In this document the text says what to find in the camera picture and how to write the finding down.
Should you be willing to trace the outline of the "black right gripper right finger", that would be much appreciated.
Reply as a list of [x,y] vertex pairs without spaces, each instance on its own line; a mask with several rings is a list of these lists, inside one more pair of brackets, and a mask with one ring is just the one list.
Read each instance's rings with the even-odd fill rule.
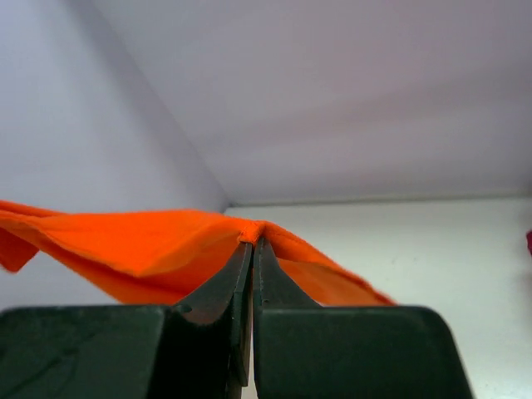
[[324,307],[254,252],[254,381],[260,398],[472,398],[451,330],[429,308]]

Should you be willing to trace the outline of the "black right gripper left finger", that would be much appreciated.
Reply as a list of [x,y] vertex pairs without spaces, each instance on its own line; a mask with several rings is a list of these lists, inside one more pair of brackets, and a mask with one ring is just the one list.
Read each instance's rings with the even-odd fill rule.
[[240,397],[249,381],[252,254],[239,245],[172,306],[3,312],[2,397]]

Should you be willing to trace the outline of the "orange t-shirt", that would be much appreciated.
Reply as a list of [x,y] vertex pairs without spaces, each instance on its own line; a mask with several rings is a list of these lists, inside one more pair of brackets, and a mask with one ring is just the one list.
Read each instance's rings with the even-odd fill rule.
[[196,209],[68,214],[1,204],[1,265],[16,273],[45,253],[125,304],[172,304],[219,272],[239,244],[268,240],[281,269],[313,300],[389,306],[391,299],[311,244],[263,220]]

